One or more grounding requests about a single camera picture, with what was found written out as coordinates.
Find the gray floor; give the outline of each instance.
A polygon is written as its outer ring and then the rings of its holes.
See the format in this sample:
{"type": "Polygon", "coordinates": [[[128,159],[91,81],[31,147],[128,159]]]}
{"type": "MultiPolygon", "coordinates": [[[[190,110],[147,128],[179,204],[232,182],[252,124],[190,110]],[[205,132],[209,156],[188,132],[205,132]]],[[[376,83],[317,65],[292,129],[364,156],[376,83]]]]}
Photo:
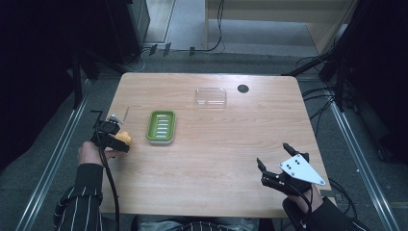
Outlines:
{"type": "MultiPolygon", "coordinates": [[[[181,3],[183,3],[182,0],[177,0],[176,7],[179,6],[181,8],[181,3]]],[[[184,35],[191,35],[189,39],[186,36],[182,38],[173,36],[183,34],[179,31],[182,29],[176,30],[177,26],[183,27],[183,25],[177,23],[176,16],[173,16],[168,35],[168,41],[172,42],[171,48],[180,45],[180,49],[185,49],[186,47],[181,47],[183,44],[188,44],[188,47],[200,47],[202,45],[202,37],[199,31],[190,31],[189,34],[183,32],[184,35]]],[[[310,38],[306,34],[300,38],[301,40],[294,44],[311,44],[310,38]]],[[[272,43],[275,45],[282,43],[282,41],[277,39],[277,41],[272,43]]],[[[263,49],[258,44],[254,44],[252,47],[249,45],[251,44],[250,41],[247,42],[247,45],[243,46],[249,47],[246,51],[227,50],[233,49],[231,48],[233,46],[229,46],[228,41],[225,41],[224,44],[225,50],[222,54],[196,53],[194,56],[189,56],[189,53],[186,52],[170,52],[164,57],[163,51],[159,50],[152,56],[144,54],[143,60],[135,61],[127,66],[130,69],[141,70],[143,72],[274,75],[291,71],[295,69],[296,65],[304,64],[308,60],[297,63],[303,57],[316,55],[316,51],[313,51],[313,49],[306,51],[299,50],[287,43],[283,44],[286,45],[285,49],[279,50],[275,46],[276,49],[271,49],[274,51],[267,52],[266,54],[257,54],[257,51],[263,49]]],[[[49,191],[44,193],[43,202],[38,207],[38,211],[31,215],[32,223],[28,224],[28,228],[18,226],[19,230],[39,231],[53,229],[52,216],[54,207],[63,191],[71,186],[75,178],[77,148],[82,141],[88,140],[92,134],[91,127],[95,120],[95,115],[89,111],[96,109],[107,112],[120,80],[119,74],[104,67],[104,65],[100,65],[100,70],[102,76],[99,80],[92,81],[90,84],[89,98],[84,112],[73,131],[66,150],[63,152],[64,156],[58,164],[58,169],[55,178],[51,181],[49,191]]],[[[302,91],[321,88],[322,83],[316,77],[317,73],[315,69],[311,69],[306,74],[297,77],[302,91]]],[[[309,115],[311,116],[317,112],[325,104],[325,101],[324,97],[305,101],[309,115]]],[[[21,218],[23,218],[31,195],[35,191],[49,160],[52,158],[54,148],[64,131],[65,125],[69,121],[69,117],[72,114],[72,105],[73,95],[68,97],[62,104],[54,117],[43,129],[32,148],[1,173],[0,196],[3,203],[0,205],[0,230],[14,230],[21,218]]],[[[404,177],[408,173],[407,166],[402,164],[386,164],[380,161],[376,155],[376,148],[361,118],[350,109],[345,109],[344,115],[347,117],[354,135],[364,151],[364,157],[370,164],[370,169],[377,180],[378,187],[384,193],[387,202],[391,206],[391,210],[397,218],[400,230],[408,230],[408,221],[406,220],[408,218],[408,186],[403,184],[405,182],[404,177]]],[[[318,120],[314,118],[311,122],[315,131],[317,131],[318,120]]],[[[356,166],[344,134],[339,127],[339,123],[330,108],[321,115],[317,141],[329,177],[339,182],[353,199],[359,219],[371,230],[386,230],[374,206],[370,188],[364,182],[361,171],[356,166]]],[[[336,198],[339,208],[345,209],[346,201],[339,194],[336,198]]],[[[132,218],[133,215],[123,215],[121,217],[122,230],[129,230],[132,218]]],[[[280,221],[276,220],[275,224],[279,227],[280,221]]]]}

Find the person's hand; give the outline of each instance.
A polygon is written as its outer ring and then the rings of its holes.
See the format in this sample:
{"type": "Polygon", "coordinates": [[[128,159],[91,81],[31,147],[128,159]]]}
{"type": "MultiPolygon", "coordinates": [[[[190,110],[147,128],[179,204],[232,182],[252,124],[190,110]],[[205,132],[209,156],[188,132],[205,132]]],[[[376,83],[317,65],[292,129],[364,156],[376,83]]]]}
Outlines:
{"type": "MultiPolygon", "coordinates": [[[[323,199],[321,198],[321,195],[318,191],[318,189],[316,188],[315,184],[311,184],[312,189],[305,192],[303,195],[309,200],[309,202],[311,201],[312,198],[312,213],[321,205],[323,204],[323,199]]],[[[288,198],[295,202],[297,204],[297,206],[299,207],[299,209],[306,214],[309,210],[309,206],[307,205],[306,201],[300,196],[300,195],[288,195],[288,198]]]]}
{"type": "MultiPolygon", "coordinates": [[[[106,159],[109,160],[112,157],[119,155],[118,151],[105,151],[106,159]]],[[[98,164],[102,165],[101,158],[99,156],[99,149],[91,141],[85,141],[78,149],[78,166],[81,164],[98,164]]]]}

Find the wooden table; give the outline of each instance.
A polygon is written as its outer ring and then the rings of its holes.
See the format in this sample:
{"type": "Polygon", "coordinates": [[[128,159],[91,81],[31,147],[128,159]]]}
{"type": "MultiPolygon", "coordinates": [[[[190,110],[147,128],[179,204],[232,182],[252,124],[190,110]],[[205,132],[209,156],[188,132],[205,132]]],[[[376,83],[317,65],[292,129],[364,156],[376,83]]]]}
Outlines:
{"type": "MultiPolygon", "coordinates": [[[[222,19],[305,23],[320,54],[326,52],[352,17],[357,0],[228,0],[222,19]]],[[[220,0],[205,0],[204,44],[208,20],[217,19],[220,0]]]]}
{"type": "MultiPolygon", "coordinates": [[[[328,182],[299,86],[293,77],[223,74],[126,73],[109,115],[124,117],[121,131],[133,138],[128,154],[110,160],[122,214],[283,218],[285,198],[264,187],[256,159],[269,171],[290,155],[287,142],[309,152],[311,165],[328,182]],[[240,93],[238,85],[249,86],[240,93]],[[200,109],[197,88],[225,88],[225,109],[200,109]],[[176,114],[172,144],[146,138],[150,114],[176,114]]],[[[328,185],[321,189],[330,190],[328,185]]],[[[115,205],[104,179],[101,211],[115,205]]]]}

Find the green soap dish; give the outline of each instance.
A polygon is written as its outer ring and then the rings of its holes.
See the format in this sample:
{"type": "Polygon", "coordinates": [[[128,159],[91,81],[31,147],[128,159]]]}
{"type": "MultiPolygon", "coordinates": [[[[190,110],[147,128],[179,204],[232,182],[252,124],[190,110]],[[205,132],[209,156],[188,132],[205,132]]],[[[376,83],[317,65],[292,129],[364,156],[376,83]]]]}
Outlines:
{"type": "Polygon", "coordinates": [[[168,144],[174,140],[176,115],[172,111],[154,111],[150,115],[147,139],[154,144],[168,144]]]}

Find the transparent box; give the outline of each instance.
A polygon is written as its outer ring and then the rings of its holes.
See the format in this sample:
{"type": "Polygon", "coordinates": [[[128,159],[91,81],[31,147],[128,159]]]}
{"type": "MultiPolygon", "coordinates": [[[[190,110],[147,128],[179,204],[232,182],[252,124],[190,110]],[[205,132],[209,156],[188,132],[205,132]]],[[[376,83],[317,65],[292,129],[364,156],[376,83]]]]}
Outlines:
{"type": "Polygon", "coordinates": [[[198,108],[223,109],[227,105],[227,91],[223,88],[198,88],[194,101],[198,108]]]}

